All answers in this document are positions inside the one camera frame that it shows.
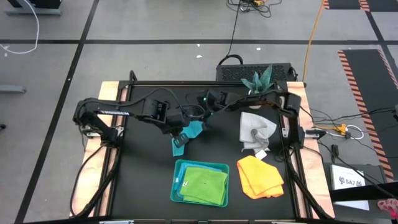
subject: green plant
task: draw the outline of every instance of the green plant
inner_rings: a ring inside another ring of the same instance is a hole
[[[252,93],[264,93],[273,85],[273,83],[270,83],[271,75],[272,65],[269,65],[268,68],[262,73],[261,77],[259,77],[257,72],[254,72],[252,83],[245,78],[241,78],[241,81],[251,90]]]

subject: white cable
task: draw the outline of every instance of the white cable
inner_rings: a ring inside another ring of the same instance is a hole
[[[0,47],[2,47],[6,52],[13,53],[13,54],[28,54],[28,53],[31,53],[32,51],[36,50],[36,48],[37,48],[37,41],[39,40],[39,30],[40,30],[39,18],[37,18],[36,12],[35,12],[33,6],[28,2],[28,0],[24,0],[24,1],[26,2],[26,4],[28,4],[28,6],[30,7],[30,9],[31,9],[32,12],[33,12],[33,15],[34,15],[35,18],[36,18],[37,33],[36,33],[35,47],[34,47],[33,49],[30,49],[30,50],[26,51],[26,52],[14,52],[14,51],[8,50],[8,49],[7,49],[8,47],[5,47],[5,46],[3,46],[2,44],[0,44]]]
[[[354,129],[357,129],[357,130],[358,130],[359,132],[361,132],[361,134],[362,134],[361,137],[358,137],[358,138],[350,137],[350,139],[360,140],[360,139],[362,139],[362,138],[364,137],[363,131],[362,131],[359,127],[350,124],[350,125],[347,125],[346,131],[348,130],[349,127],[353,127]],[[328,132],[328,131],[326,131],[326,133],[330,134],[331,136],[336,136],[336,137],[341,137],[341,138],[345,138],[345,137],[346,137],[346,136],[342,136],[342,135],[340,135],[340,134],[333,134],[333,133],[330,133],[330,132]]]

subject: floor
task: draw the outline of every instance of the floor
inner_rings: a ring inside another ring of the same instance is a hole
[[[231,53],[245,63],[290,62],[301,74],[320,4],[284,1],[272,7],[270,19],[240,13],[235,39],[242,41]],[[1,10],[7,7],[0,2]],[[127,80],[131,69],[139,80],[215,80],[236,15],[224,0],[64,0],[61,10],[61,17],[39,17],[40,44],[31,54],[0,50],[0,82],[27,88],[24,95],[0,95],[0,123],[8,126],[0,133],[0,201],[6,202],[0,204],[0,223],[15,222],[18,211],[25,222],[67,218],[83,157],[72,122],[76,103],[97,97],[103,81]],[[384,40],[398,40],[398,12],[371,15]],[[0,27],[0,44],[16,51],[33,47],[32,16],[0,12]],[[319,41],[311,48],[306,77],[311,108],[332,117],[359,113],[337,50],[382,50],[365,11],[324,10],[314,39]],[[398,42],[385,43],[398,60]],[[351,124],[365,128],[361,119]],[[355,141],[326,136],[323,142],[337,142],[350,164],[379,164],[373,151]],[[371,145],[367,134],[362,143]],[[321,151],[329,162],[329,153]],[[38,159],[44,162],[41,174],[29,187],[30,203],[29,197],[22,203]]]

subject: potted plant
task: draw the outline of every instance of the potted plant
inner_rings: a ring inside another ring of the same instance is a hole
[[[253,81],[249,82],[245,78],[241,78],[241,81],[245,86],[249,88],[248,94],[259,94],[267,91],[273,83],[270,83],[272,75],[272,65],[269,65],[267,69],[262,73],[261,76],[257,72],[254,72]],[[252,109],[259,109],[261,105],[250,106]]]

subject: gray floor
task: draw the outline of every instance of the gray floor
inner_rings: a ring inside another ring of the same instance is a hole
[[[93,0],[64,0],[63,16],[40,16],[41,39],[78,40]],[[237,39],[308,40],[321,0],[284,1],[272,7],[272,17],[240,14]],[[0,9],[10,5],[0,2]],[[386,40],[398,40],[398,12],[373,16]],[[230,39],[235,12],[223,0],[127,1],[99,0],[88,39]],[[0,12],[0,39],[33,39],[31,16],[6,16]],[[376,40],[363,11],[323,11],[315,35],[317,40]],[[72,115],[79,100],[97,97],[101,82],[125,80],[133,69],[140,80],[214,80],[216,64],[228,44],[97,45],[86,44],[81,53],[48,156],[32,197],[25,221],[67,218],[68,203],[83,151]],[[31,45],[10,44],[12,50]],[[40,44],[35,52],[7,57],[0,51],[0,83],[27,88],[25,95],[0,95],[0,223],[15,220],[27,184],[49,128],[55,105],[75,54],[76,45]],[[233,45],[245,63],[290,62],[300,74],[306,45]],[[381,49],[378,45],[313,45],[308,60],[307,95],[311,108],[332,117],[359,113],[341,62],[340,49]],[[390,45],[398,60],[398,46]],[[360,119],[350,121],[365,129]],[[337,142],[340,154],[351,164],[379,162],[375,153],[355,141]],[[370,145],[366,134],[362,140]],[[325,161],[329,153],[321,147]]]

